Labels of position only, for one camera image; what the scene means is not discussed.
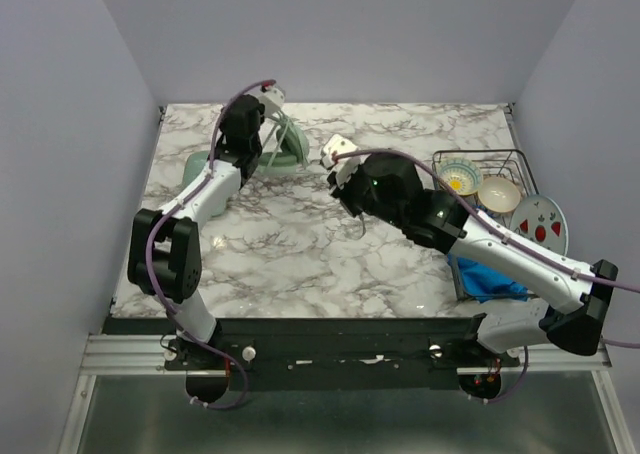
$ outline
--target dish rack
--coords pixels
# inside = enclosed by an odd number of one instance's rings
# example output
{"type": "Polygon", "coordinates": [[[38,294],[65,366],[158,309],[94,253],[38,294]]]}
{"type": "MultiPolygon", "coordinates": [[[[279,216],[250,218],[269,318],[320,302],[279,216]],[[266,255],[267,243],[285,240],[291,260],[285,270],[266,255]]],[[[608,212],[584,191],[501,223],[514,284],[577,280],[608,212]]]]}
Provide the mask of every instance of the dish rack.
{"type": "MultiPolygon", "coordinates": [[[[442,161],[453,157],[462,157],[474,162],[480,171],[482,171],[485,178],[496,176],[508,179],[518,187],[523,199],[525,197],[538,194],[538,186],[533,178],[533,174],[531,173],[531,167],[529,166],[527,156],[525,156],[524,152],[519,149],[461,149],[436,151],[433,154],[431,162],[433,171],[437,174],[438,166],[442,161]]],[[[441,186],[435,178],[433,179],[433,187],[434,189],[441,189],[441,186]]],[[[477,194],[465,196],[465,200],[471,205],[483,209],[477,194]]],[[[494,220],[500,222],[503,226],[507,228],[509,227],[509,222],[511,221],[510,213],[493,214],[491,212],[487,212],[487,214],[489,214],[494,220]]],[[[458,260],[455,256],[451,257],[451,272],[453,275],[456,297],[461,301],[473,299],[473,296],[471,296],[465,289],[460,267],[458,266],[458,260]]],[[[494,294],[493,297],[500,298],[511,296],[511,293],[497,293],[494,294]]]]}

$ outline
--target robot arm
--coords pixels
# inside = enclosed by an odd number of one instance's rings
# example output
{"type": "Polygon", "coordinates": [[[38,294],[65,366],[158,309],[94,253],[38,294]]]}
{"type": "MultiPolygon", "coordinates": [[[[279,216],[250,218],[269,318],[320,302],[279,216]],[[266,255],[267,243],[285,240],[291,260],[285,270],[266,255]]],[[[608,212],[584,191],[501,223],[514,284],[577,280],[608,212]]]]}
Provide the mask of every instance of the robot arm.
{"type": "Polygon", "coordinates": [[[199,233],[209,219],[224,211],[228,199],[255,172],[262,155],[260,127],[265,118],[271,118],[283,104],[284,91],[270,85],[264,86],[258,97],[246,94],[225,107],[220,125],[222,136],[214,150],[215,175],[210,176],[207,163],[178,196],[158,210],[141,209],[134,218],[127,277],[143,293],[153,295],[145,262],[147,239],[162,216],[180,206],[158,232],[156,242],[169,239],[171,247],[167,252],[154,244],[153,268],[163,293],[176,310],[176,320],[202,342],[211,339],[217,322],[197,289],[202,273],[199,233]],[[208,176],[209,182],[189,198],[208,176]]]}
{"type": "Polygon", "coordinates": [[[592,266],[560,256],[478,212],[503,236],[489,233],[449,193],[424,189],[413,162],[393,153],[371,154],[362,163],[359,157],[334,161],[336,155],[357,149],[341,136],[334,136],[322,149],[322,163],[330,170],[332,196],[347,212],[372,215],[399,228],[420,246],[500,271],[548,303],[548,308],[527,303],[509,315],[488,315],[478,329],[479,344],[496,353],[549,342],[574,354],[596,352],[612,288],[565,274],[509,241],[517,240],[574,274],[614,280],[617,268],[613,264],[600,261],[592,266]]]}

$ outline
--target marble countertop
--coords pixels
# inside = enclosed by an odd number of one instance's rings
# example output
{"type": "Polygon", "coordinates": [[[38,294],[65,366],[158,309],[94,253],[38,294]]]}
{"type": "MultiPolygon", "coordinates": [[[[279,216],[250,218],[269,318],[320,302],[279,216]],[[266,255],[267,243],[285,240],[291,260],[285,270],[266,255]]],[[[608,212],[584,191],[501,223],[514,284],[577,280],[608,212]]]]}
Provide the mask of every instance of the marble countertop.
{"type": "MultiPolygon", "coordinates": [[[[184,164],[207,150],[220,105],[167,109],[142,205],[180,192],[184,164]]],[[[375,219],[349,217],[329,196],[319,149],[333,134],[362,148],[392,147],[431,161],[437,150],[505,149],[501,106],[286,104],[307,133],[312,165],[294,176],[256,173],[201,233],[200,292],[217,317],[433,317],[470,315],[456,299],[446,258],[375,219]]],[[[432,181],[423,177],[426,186],[432,181]]],[[[123,273],[112,313],[160,317],[161,306],[123,273]]]]}

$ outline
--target beige bowl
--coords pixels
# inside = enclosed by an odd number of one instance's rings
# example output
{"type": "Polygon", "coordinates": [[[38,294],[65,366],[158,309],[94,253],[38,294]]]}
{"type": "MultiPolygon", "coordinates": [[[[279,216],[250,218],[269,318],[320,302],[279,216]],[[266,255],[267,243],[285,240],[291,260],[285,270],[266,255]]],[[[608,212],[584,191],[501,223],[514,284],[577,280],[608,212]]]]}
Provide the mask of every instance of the beige bowl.
{"type": "Polygon", "coordinates": [[[487,177],[478,189],[480,203],[498,214],[512,212],[522,199],[516,185],[504,177],[487,177]]]}

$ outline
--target bowl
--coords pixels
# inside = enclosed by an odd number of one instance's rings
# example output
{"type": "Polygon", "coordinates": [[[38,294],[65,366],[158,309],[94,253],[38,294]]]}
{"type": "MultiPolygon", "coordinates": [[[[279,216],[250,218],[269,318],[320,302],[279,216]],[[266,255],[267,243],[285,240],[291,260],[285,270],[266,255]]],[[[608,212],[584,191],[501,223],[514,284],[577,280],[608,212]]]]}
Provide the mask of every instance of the bowl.
{"type": "Polygon", "coordinates": [[[463,158],[444,159],[437,165],[436,174],[461,196],[475,194],[482,184],[482,171],[463,158]]]}
{"type": "Polygon", "coordinates": [[[498,214],[512,212],[520,204],[520,199],[520,190],[504,177],[487,177],[478,189],[478,200],[498,214]]]}

